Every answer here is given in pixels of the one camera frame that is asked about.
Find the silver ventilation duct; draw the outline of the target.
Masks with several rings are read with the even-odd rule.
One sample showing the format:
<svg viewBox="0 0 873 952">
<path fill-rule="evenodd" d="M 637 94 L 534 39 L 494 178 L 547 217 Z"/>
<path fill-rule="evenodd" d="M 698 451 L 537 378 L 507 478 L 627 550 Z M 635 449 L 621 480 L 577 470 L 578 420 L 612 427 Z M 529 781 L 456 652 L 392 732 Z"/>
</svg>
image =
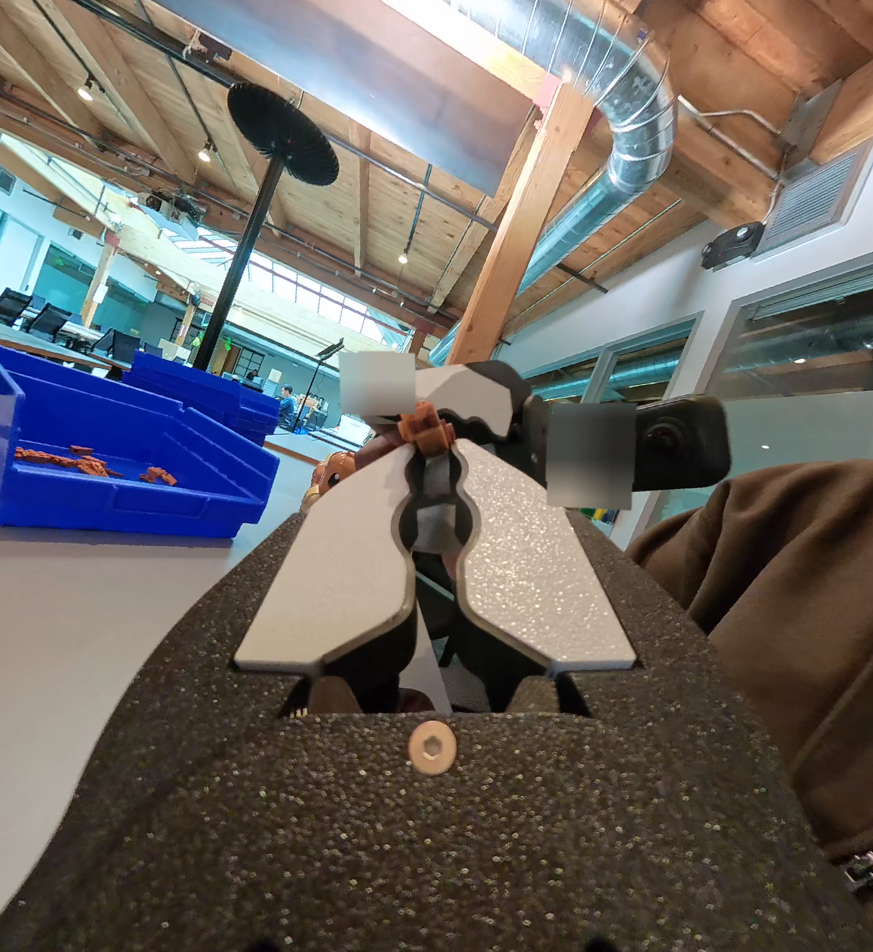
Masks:
<svg viewBox="0 0 873 952">
<path fill-rule="evenodd" d="M 461 15 L 571 86 L 607 123 L 602 168 L 542 230 L 516 294 L 562 265 L 668 168 L 678 132 L 669 55 L 620 2 L 462 2 Z"/>
</svg>

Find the stack of blue bins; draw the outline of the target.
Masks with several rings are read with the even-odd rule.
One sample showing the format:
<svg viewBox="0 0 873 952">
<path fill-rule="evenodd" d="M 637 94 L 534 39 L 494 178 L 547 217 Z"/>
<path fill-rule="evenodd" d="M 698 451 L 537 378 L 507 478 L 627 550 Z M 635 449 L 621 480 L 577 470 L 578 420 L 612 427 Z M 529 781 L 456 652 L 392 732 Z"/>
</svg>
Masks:
<svg viewBox="0 0 873 952">
<path fill-rule="evenodd" d="M 276 398 L 183 363 L 138 351 L 122 383 L 180 402 L 263 446 L 277 429 Z"/>
</svg>

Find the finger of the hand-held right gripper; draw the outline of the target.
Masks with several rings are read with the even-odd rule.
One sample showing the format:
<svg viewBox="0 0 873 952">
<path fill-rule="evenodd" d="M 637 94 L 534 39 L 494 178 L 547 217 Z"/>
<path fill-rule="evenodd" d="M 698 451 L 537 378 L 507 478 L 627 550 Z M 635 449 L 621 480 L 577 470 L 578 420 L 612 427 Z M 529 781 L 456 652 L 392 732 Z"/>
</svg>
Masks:
<svg viewBox="0 0 873 952">
<path fill-rule="evenodd" d="M 417 370 L 415 387 L 419 401 L 454 421 L 457 436 L 481 445 L 508 437 L 514 416 L 508 387 L 462 364 Z"/>
</svg>

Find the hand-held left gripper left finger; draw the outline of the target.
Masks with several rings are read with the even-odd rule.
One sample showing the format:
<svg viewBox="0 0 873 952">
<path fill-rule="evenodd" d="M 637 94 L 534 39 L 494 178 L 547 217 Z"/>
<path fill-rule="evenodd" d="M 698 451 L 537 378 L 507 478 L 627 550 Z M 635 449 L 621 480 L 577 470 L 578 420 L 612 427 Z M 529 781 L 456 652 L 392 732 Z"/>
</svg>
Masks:
<svg viewBox="0 0 873 952">
<path fill-rule="evenodd" d="M 313 504 L 234 661 L 314 674 L 411 617 L 414 567 L 399 534 L 412 445 L 393 449 Z"/>
</svg>

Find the grey desk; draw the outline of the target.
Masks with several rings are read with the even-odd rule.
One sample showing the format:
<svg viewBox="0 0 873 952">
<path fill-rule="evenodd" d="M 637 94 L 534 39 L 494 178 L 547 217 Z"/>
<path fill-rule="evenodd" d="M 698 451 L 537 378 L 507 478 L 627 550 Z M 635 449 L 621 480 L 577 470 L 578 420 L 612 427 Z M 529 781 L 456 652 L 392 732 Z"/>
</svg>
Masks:
<svg viewBox="0 0 873 952">
<path fill-rule="evenodd" d="M 0 911 L 55 832 L 133 675 L 297 511 L 312 466 L 278 459 L 264 514 L 234 540 L 0 527 Z"/>
</svg>

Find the black office chair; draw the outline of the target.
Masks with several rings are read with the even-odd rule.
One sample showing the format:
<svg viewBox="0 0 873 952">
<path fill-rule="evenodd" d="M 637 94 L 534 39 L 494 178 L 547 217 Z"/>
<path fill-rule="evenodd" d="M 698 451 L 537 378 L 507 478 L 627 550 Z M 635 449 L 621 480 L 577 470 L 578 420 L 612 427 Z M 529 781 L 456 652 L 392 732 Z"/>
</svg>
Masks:
<svg viewBox="0 0 873 952">
<path fill-rule="evenodd" d="M 5 290 L 0 295 L 0 323 L 70 351 L 105 357 L 123 364 L 133 363 L 138 352 L 161 356 L 161 348 L 139 337 L 109 328 L 104 332 L 81 324 L 78 314 L 57 307 L 37 295 L 27 297 Z"/>
</svg>

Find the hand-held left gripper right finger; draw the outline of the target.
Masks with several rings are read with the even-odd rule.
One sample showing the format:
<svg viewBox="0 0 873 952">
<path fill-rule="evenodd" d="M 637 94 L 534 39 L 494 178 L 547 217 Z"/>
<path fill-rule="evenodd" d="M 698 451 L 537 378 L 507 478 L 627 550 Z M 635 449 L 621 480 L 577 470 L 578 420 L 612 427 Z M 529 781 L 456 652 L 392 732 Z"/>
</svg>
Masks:
<svg viewBox="0 0 873 952">
<path fill-rule="evenodd" d="M 456 562 L 463 614 L 547 673 L 627 670 L 635 651 L 566 511 L 467 439 L 453 446 L 472 531 Z"/>
</svg>

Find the person's dark jacket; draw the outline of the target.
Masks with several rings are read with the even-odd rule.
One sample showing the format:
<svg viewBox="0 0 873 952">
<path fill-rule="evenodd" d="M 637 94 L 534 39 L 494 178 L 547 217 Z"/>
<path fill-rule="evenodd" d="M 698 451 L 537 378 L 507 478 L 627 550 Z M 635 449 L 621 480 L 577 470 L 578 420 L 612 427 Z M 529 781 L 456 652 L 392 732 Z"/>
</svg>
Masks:
<svg viewBox="0 0 873 952">
<path fill-rule="evenodd" d="M 873 927 L 873 460 L 733 478 L 626 554 L 709 637 Z"/>
</svg>

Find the brown brick assembly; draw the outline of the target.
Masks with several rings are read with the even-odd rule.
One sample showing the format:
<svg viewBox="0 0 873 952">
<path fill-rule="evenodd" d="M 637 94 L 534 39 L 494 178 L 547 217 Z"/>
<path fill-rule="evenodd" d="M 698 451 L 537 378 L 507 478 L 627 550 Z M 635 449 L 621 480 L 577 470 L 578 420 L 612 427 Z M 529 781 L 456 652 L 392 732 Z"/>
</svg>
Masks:
<svg viewBox="0 0 873 952">
<path fill-rule="evenodd" d="M 397 433 L 402 443 L 415 446 L 425 458 L 443 455 L 455 441 L 454 426 L 439 416 L 430 400 L 419 400 L 413 412 L 399 414 Z"/>
</svg>

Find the ceiling projector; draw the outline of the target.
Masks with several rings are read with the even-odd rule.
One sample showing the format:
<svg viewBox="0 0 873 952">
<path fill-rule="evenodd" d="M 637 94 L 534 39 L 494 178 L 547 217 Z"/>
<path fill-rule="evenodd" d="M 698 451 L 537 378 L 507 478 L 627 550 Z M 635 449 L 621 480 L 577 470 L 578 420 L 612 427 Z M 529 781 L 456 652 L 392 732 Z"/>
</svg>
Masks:
<svg viewBox="0 0 873 952">
<path fill-rule="evenodd" d="M 181 234 L 196 232 L 205 213 L 204 206 L 184 194 L 167 196 L 158 191 L 140 192 L 136 201 L 140 210 L 161 228 Z"/>
</svg>

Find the heap of orange bricks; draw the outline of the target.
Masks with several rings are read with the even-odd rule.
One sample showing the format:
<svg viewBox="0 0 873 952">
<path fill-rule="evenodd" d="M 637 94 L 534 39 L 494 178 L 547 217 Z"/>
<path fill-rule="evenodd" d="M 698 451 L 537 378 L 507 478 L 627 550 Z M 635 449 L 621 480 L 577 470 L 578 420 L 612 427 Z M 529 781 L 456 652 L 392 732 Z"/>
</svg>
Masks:
<svg viewBox="0 0 873 952">
<path fill-rule="evenodd" d="M 49 453 L 45 450 L 18 446 L 14 450 L 14 459 L 31 465 L 57 467 L 63 470 L 74 470 L 83 475 L 103 479 L 121 480 L 125 475 L 118 470 L 112 470 L 101 459 L 93 455 L 89 448 L 72 446 L 70 454 L 63 456 Z M 157 467 L 146 468 L 137 476 L 139 482 L 148 484 L 165 484 L 176 486 L 179 480 L 167 470 Z"/>
</svg>

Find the wooden post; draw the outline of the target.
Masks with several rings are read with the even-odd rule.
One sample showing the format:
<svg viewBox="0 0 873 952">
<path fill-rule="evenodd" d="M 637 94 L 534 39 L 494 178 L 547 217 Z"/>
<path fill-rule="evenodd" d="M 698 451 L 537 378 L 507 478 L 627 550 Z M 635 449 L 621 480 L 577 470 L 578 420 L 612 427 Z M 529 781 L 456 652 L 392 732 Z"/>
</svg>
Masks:
<svg viewBox="0 0 873 952">
<path fill-rule="evenodd" d="M 592 103 L 571 85 L 557 85 L 454 336 L 448 364 L 491 358 L 592 110 Z"/>
</svg>

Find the blue plastic bin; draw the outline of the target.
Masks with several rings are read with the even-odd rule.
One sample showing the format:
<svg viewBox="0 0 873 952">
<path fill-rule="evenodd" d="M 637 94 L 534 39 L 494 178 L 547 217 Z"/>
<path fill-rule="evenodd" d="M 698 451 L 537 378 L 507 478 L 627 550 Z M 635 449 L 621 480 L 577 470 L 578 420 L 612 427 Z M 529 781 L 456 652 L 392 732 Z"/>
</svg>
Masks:
<svg viewBox="0 0 873 952">
<path fill-rule="evenodd" d="M 14 459 L 92 450 L 125 479 Z M 157 467 L 179 484 L 137 476 Z M 232 539 L 258 523 L 279 460 L 180 402 L 0 347 L 0 525 Z"/>
</svg>

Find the wooden office table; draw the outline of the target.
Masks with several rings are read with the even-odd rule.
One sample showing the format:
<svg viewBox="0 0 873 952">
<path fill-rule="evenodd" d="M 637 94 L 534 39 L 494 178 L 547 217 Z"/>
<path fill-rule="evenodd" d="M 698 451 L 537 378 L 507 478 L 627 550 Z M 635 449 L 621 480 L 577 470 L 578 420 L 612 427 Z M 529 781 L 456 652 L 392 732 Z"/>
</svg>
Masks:
<svg viewBox="0 0 873 952">
<path fill-rule="evenodd" d="M 124 373 L 130 370 L 132 366 L 130 363 L 123 363 L 101 355 L 71 351 L 52 342 L 44 341 L 38 336 L 2 324 L 0 324 L 0 347 L 30 353 L 59 363 L 84 365 L 90 369 L 105 368 L 108 372 L 116 370 L 119 373 Z"/>
</svg>

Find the black pole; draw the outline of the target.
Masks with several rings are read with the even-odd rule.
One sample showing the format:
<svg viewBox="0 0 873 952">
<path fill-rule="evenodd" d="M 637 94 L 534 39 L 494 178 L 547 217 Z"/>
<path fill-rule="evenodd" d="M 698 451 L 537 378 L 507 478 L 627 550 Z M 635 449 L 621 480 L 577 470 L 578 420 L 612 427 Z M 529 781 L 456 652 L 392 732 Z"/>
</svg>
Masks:
<svg viewBox="0 0 873 952">
<path fill-rule="evenodd" d="M 238 288 L 262 226 L 270 212 L 282 173 L 316 186 L 334 184 L 339 163 L 330 141 L 293 103 L 263 86 L 242 81 L 227 95 L 229 114 L 241 135 L 266 160 L 267 166 L 252 211 L 234 252 L 215 308 L 193 360 L 205 371 L 235 301 Z"/>
</svg>

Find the grey wall vent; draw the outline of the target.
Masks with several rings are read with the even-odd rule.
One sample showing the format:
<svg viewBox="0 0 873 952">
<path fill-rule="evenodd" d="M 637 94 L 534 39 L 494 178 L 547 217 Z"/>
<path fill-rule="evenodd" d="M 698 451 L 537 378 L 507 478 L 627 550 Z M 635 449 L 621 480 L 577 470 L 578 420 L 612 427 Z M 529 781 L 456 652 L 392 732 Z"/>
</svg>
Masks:
<svg viewBox="0 0 873 952">
<path fill-rule="evenodd" d="M 780 192 L 752 257 L 770 257 L 844 227 L 872 167 L 873 137 L 794 179 Z"/>
</svg>

